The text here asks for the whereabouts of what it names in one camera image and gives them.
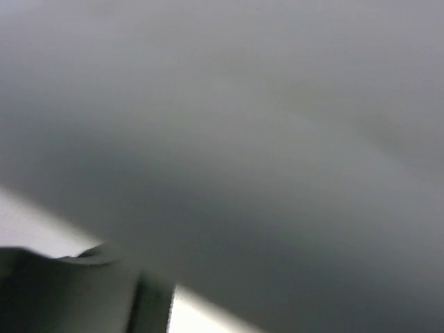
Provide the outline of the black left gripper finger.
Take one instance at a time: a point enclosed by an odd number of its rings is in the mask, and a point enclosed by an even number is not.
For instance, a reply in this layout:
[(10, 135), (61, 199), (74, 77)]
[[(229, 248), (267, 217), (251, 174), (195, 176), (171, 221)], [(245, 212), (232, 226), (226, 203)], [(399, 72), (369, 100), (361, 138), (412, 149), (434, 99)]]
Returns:
[(102, 246), (59, 258), (1, 248), (2, 332), (167, 332), (172, 300)]

